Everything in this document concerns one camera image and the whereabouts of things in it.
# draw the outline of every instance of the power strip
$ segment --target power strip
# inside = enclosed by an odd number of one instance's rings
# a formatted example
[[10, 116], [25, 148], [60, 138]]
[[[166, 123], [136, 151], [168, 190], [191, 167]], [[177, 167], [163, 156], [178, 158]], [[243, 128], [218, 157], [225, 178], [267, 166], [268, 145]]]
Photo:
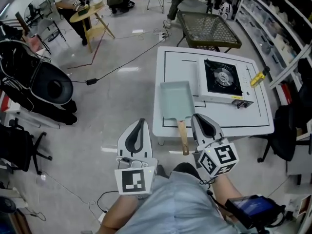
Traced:
[[160, 33], [159, 33], [159, 41], [162, 41], [162, 40], [165, 39], [165, 38], [166, 38], [166, 33], [160, 32]]

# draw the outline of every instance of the office chair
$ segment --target office chair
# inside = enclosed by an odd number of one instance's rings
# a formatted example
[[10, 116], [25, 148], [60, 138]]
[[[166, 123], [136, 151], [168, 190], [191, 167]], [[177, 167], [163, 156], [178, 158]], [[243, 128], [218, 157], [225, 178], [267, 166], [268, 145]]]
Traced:
[[264, 155], [262, 158], [258, 158], [258, 163], [264, 162], [270, 147], [272, 147], [275, 155], [278, 155], [286, 161], [291, 161], [293, 159], [296, 145], [309, 146], [308, 152], [310, 155], [312, 154], [312, 134], [310, 134], [310, 140], [296, 141], [297, 129], [293, 119], [293, 107], [291, 105], [281, 106], [275, 114], [274, 132], [266, 136], [253, 136], [268, 140]]
[[207, 3], [200, 2], [198, 0], [184, 0], [178, 5], [178, 9], [183, 12], [201, 12], [212, 13], [214, 0], [208, 0]]
[[45, 132], [42, 132], [33, 144], [33, 135], [25, 131], [22, 126], [19, 126], [16, 121], [11, 120], [9, 125], [11, 127], [5, 127], [0, 124], [0, 158], [4, 158], [7, 161], [14, 164], [16, 167], [6, 164], [10, 173], [16, 170], [28, 171], [30, 159], [33, 157], [35, 169], [38, 175], [42, 172], [38, 170], [37, 155], [47, 160], [52, 160], [51, 156], [45, 156], [37, 151], [40, 141], [43, 136], [46, 136]]
[[305, 127], [312, 118], [312, 70], [306, 58], [299, 60], [298, 71], [303, 84], [293, 102], [287, 106], [280, 106], [276, 111], [274, 132], [267, 136], [252, 136], [268, 140], [263, 157], [257, 160], [259, 163], [265, 160], [270, 147], [274, 154], [286, 161], [292, 160], [296, 145], [309, 146], [309, 154], [312, 154], [312, 134], [310, 140], [296, 141], [296, 127]]

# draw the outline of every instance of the tiled floor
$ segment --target tiled floor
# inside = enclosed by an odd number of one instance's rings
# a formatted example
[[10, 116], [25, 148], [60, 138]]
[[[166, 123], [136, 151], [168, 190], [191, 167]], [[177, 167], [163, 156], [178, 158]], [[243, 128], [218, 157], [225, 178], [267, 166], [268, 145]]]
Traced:
[[[80, 38], [74, 30], [70, 30], [67, 22], [61, 21], [59, 27], [67, 39], [57, 37], [50, 43], [53, 59], [69, 74], [72, 80], [87, 80], [101, 77], [116, 67], [130, 61], [146, 49], [158, 42], [158, 32], [163, 31], [163, 21], [169, 10], [170, 0], [165, 0], [165, 13], [159, 7], [146, 10], [147, 0], [133, 0], [136, 5], [126, 14], [110, 15], [107, 7], [100, 15], [109, 24], [116, 36], [112, 40], [107, 34], [103, 40], [92, 41], [94, 52], [89, 53], [82, 47]], [[151, 6], [157, 6], [157, 0], [151, 0]], [[232, 49], [231, 54], [252, 58], [259, 69], [263, 65], [244, 31], [235, 22], [229, 22], [239, 35], [243, 45], [240, 49]], [[146, 33], [131, 36], [132, 31], [143, 29]], [[170, 37], [160, 45], [175, 46], [182, 36], [178, 23], [174, 22], [170, 29]], [[183, 41], [180, 47], [187, 47]], [[30, 171], [15, 172], [11, 177], [12, 184], [24, 195], [30, 209], [43, 212], [46, 222], [27, 216], [34, 234], [78, 234], [80, 231], [97, 231], [99, 223], [88, 209], [88, 202], [97, 200], [106, 191], [116, 190], [114, 169], [116, 154], [101, 150], [107, 145], [117, 144], [123, 130], [137, 119], [146, 118], [152, 128], [154, 84], [156, 72], [157, 48], [151, 49], [125, 67], [139, 67], [135, 72], [113, 72], [97, 84], [74, 83], [73, 99], [78, 106], [79, 122], [74, 126], [62, 126], [61, 129], [34, 128], [26, 125], [26, 129], [38, 136], [46, 131], [47, 136], [42, 145], [53, 156], [53, 161], [39, 159], [39, 166], [47, 172], [45, 180], [35, 175], [34, 166]], [[267, 92], [272, 111], [277, 109], [277, 101], [271, 90]], [[166, 171], [172, 170], [178, 163], [190, 161], [192, 157], [169, 154], [168, 151], [179, 150], [180, 146], [166, 143], [159, 146], [152, 136], [154, 156], [159, 159]], [[263, 194], [269, 196], [285, 180], [285, 162], [269, 153], [266, 162], [258, 164], [256, 159], [262, 155], [266, 142], [256, 138], [245, 138], [235, 141], [240, 157], [239, 165], [229, 174], [230, 179], [243, 195]], [[103, 198], [103, 208], [110, 207], [117, 195]], [[96, 217], [100, 209], [90, 203]]]

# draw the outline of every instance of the light blue frying pan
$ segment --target light blue frying pan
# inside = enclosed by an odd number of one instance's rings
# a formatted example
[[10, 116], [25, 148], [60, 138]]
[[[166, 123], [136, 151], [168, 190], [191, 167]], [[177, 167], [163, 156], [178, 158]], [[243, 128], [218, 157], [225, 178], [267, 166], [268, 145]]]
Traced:
[[182, 139], [183, 155], [188, 155], [189, 146], [185, 118], [195, 114], [193, 97], [188, 81], [162, 82], [161, 108], [165, 119], [175, 118]]

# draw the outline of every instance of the wooden side table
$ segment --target wooden side table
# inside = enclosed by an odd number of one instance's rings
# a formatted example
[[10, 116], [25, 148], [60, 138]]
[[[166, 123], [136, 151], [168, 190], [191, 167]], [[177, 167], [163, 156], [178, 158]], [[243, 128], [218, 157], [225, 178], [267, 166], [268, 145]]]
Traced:
[[[87, 42], [88, 42], [88, 47], [90, 52], [92, 53], [92, 48], [90, 45], [90, 39], [101, 35], [103, 33], [103, 31], [108, 31], [109, 35], [114, 39], [115, 36], [112, 33], [112, 31], [107, 27], [107, 25], [103, 22], [103, 20], [101, 19], [101, 17], [98, 15], [98, 11], [101, 10], [104, 6], [100, 7], [100, 8], [95, 8], [93, 5], [90, 6], [89, 11], [84, 14], [79, 16], [78, 12], [76, 12], [75, 14], [73, 14], [73, 16], [70, 18], [70, 22], [78, 22], [82, 20], [82, 25], [83, 25], [83, 29], [84, 29], [84, 34], [87, 38]], [[96, 25], [94, 27], [92, 27], [91, 24], [91, 20], [90, 20], [90, 16], [95, 15], [96, 18], [101, 22], [102, 25]], [[89, 22], [90, 22], [90, 29], [86, 29], [86, 25], [84, 23], [84, 19], [88, 18]]]

